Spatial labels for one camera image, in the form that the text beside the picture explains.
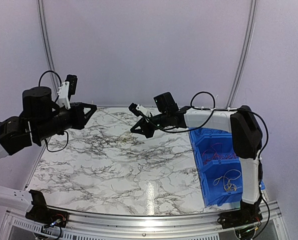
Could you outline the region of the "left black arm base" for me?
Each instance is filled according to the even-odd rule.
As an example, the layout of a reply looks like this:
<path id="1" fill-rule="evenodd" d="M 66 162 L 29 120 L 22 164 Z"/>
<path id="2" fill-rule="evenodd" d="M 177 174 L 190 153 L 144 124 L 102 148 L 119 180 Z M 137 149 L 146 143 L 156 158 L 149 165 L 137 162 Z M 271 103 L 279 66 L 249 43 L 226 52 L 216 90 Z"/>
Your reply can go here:
<path id="1" fill-rule="evenodd" d="M 46 200 L 42 192 L 37 190 L 29 190 L 32 200 L 32 208 L 26 212 L 25 217 L 29 220 L 50 225 L 60 220 L 55 225 L 61 228 L 66 227 L 69 214 L 67 211 L 52 209 L 47 206 Z"/>

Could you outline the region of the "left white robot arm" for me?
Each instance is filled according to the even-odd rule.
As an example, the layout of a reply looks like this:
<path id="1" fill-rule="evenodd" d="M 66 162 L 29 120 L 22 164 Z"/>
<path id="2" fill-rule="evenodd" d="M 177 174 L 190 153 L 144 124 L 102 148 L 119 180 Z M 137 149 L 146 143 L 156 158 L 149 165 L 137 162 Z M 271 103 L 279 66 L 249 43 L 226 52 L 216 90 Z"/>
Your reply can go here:
<path id="1" fill-rule="evenodd" d="M 54 135 L 64 135 L 68 129 L 82 130 L 96 112 L 94 104 L 73 102 L 63 94 L 65 86 L 59 90 L 60 100 L 52 100 L 49 87 L 37 86 L 22 93 L 23 111 L 0 122 L 0 159 L 30 147 L 41 146 Z M 32 214 L 40 222 L 46 223 L 52 218 L 43 193 L 29 190 L 20 191 L 0 186 L 0 206 L 18 209 Z"/>

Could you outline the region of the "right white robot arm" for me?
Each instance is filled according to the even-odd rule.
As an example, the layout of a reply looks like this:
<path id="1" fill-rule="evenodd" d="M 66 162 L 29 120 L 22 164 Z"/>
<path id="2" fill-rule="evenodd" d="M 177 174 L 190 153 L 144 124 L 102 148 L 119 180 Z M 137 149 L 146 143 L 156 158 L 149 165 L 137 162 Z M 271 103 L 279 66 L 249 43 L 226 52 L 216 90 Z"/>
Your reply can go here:
<path id="1" fill-rule="evenodd" d="M 179 107 L 169 92 L 154 98 L 158 114 L 132 103 L 138 122 L 132 133 L 151 138 L 162 131 L 187 133 L 194 153 L 205 205 L 240 203 L 236 219 L 247 224 L 261 201 L 262 130 L 251 109 Z"/>

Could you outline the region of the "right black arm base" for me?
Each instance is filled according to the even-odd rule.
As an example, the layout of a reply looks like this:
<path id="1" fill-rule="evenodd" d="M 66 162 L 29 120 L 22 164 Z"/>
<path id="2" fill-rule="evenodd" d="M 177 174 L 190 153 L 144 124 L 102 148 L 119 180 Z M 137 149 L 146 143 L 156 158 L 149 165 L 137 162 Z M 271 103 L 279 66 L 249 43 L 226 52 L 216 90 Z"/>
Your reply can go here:
<path id="1" fill-rule="evenodd" d="M 223 229 L 229 229 L 257 223 L 262 219 L 260 201 L 250 204 L 241 200 L 239 210 L 221 213 L 217 222 Z"/>

